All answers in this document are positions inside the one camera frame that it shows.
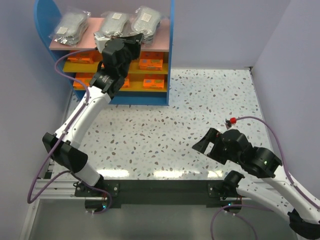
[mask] white wall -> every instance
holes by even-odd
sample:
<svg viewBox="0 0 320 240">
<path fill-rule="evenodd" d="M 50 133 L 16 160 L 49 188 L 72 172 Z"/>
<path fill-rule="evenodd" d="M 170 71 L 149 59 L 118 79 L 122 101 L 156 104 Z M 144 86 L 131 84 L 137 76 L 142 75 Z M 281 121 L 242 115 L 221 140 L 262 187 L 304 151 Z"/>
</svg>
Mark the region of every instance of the white wall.
<svg viewBox="0 0 320 240">
<path fill-rule="evenodd" d="M 61 123 L 70 93 L 33 21 L 33 0 L 0 7 L 0 239 L 19 238 L 27 192 L 45 157 L 42 136 Z"/>
<path fill-rule="evenodd" d="M 253 68 L 292 174 L 320 198 L 320 1 L 291 0 Z"/>
<path fill-rule="evenodd" d="M 146 5 L 167 15 L 170 0 L 55 0 L 99 17 L 104 11 L 133 13 Z M 253 66 L 290 0 L 175 0 L 173 67 Z"/>
</svg>

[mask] orange box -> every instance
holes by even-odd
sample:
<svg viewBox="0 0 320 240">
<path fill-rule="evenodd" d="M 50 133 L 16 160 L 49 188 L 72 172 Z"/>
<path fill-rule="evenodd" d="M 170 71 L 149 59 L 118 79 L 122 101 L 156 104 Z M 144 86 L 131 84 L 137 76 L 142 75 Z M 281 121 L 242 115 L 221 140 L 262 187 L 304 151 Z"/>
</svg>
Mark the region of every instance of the orange box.
<svg viewBox="0 0 320 240">
<path fill-rule="evenodd" d="M 143 51 L 140 55 L 139 68 L 141 70 L 162 71 L 163 65 L 163 52 Z"/>
<path fill-rule="evenodd" d="M 83 82 L 88 87 L 93 76 L 94 76 L 94 73 L 77 72 L 77 74 L 75 75 L 75 78 Z M 73 82 L 73 87 L 75 90 L 85 89 L 84 86 L 82 86 L 80 83 L 76 81 Z"/>
<path fill-rule="evenodd" d="M 122 89 L 130 88 L 130 78 L 129 75 L 124 79 L 124 84 L 122 86 Z"/>
<path fill-rule="evenodd" d="M 144 89 L 164 89 L 165 75 L 163 74 L 146 74 L 143 79 Z"/>
<path fill-rule="evenodd" d="M 80 52 L 76 55 L 69 56 L 68 60 L 78 64 L 93 64 L 95 62 L 96 51 Z"/>
</svg>

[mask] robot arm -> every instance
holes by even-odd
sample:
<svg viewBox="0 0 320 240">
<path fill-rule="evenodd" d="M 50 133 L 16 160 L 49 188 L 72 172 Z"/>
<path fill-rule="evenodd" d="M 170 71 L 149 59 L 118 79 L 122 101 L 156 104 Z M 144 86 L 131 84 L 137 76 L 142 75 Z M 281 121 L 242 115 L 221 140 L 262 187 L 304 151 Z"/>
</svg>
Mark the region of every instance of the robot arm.
<svg viewBox="0 0 320 240">
<path fill-rule="evenodd" d="M 58 139 L 64 135 L 54 150 L 52 159 L 69 169 L 75 176 L 97 189 L 103 189 L 103 177 L 88 163 L 88 155 L 78 150 L 88 128 L 125 82 L 130 63 L 139 57 L 143 34 L 113 38 L 105 43 L 102 62 L 90 81 L 86 94 L 66 122 L 54 134 L 46 133 L 42 141 L 49 153 Z"/>
<path fill-rule="evenodd" d="M 250 198 L 279 214 L 287 222 L 289 222 L 288 212 L 294 210 L 294 207 L 284 197 L 258 186 L 250 179 L 245 178 L 243 174 L 234 170 L 228 173 L 216 190 L 223 195 L 223 198 L 230 194 Z"/>
<path fill-rule="evenodd" d="M 257 188 L 252 182 L 245 182 L 246 179 L 237 177 L 232 173 L 233 177 L 238 178 L 238 182 L 233 184 L 237 193 L 256 200 L 279 213 L 282 217 L 284 214 L 287 215 L 290 227 L 304 238 L 320 238 L 320 212 L 318 207 L 307 201 L 296 187 L 298 186 L 303 194 L 314 202 L 320 203 L 320 201 L 295 179 L 294 185 L 289 182 L 282 161 L 272 151 L 263 147 L 253 147 L 243 133 L 232 128 L 224 133 L 210 128 L 202 140 L 192 148 L 204 153 L 209 143 L 214 144 L 210 153 L 207 154 L 209 158 L 223 165 L 228 160 L 240 165 L 250 175 L 262 179 L 274 187 L 281 196 L 279 198 L 271 191 L 261 187 Z"/>
</svg>

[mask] plastic package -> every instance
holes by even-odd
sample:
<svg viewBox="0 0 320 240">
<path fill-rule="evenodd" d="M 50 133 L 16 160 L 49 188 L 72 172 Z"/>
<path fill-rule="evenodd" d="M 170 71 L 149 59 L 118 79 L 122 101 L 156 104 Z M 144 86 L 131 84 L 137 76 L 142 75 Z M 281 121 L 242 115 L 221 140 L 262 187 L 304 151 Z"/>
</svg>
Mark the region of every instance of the plastic package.
<svg viewBox="0 0 320 240">
<path fill-rule="evenodd" d="M 124 26 L 129 21 L 130 15 L 122 12 L 108 11 L 101 15 L 104 18 L 99 32 L 106 37 L 123 36 Z"/>
<path fill-rule="evenodd" d="M 131 34 L 143 34 L 143 42 L 152 43 L 162 18 L 160 12 L 147 6 L 141 6 L 137 10 L 137 17 L 131 24 Z"/>
<path fill-rule="evenodd" d="M 88 11 L 69 8 L 54 29 L 54 41 L 69 46 L 78 44 L 88 28 L 90 15 Z"/>
</svg>

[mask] speckled table surface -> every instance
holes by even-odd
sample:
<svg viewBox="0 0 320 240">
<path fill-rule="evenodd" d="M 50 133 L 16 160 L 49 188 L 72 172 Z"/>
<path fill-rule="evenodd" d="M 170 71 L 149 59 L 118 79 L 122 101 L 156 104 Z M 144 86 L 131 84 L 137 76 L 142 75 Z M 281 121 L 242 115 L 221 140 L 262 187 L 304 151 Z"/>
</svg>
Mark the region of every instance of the speckled table surface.
<svg viewBox="0 0 320 240">
<path fill-rule="evenodd" d="M 69 114 L 77 104 L 72 97 Z M 226 118 L 248 115 L 262 117 L 248 70 L 173 69 L 169 106 L 109 105 L 79 149 L 105 179 L 223 179 L 230 165 L 191 147 L 210 127 L 224 132 Z M 271 147 L 260 122 L 242 120 L 237 127 L 254 146 Z M 55 164 L 52 176 L 63 170 Z"/>
</svg>

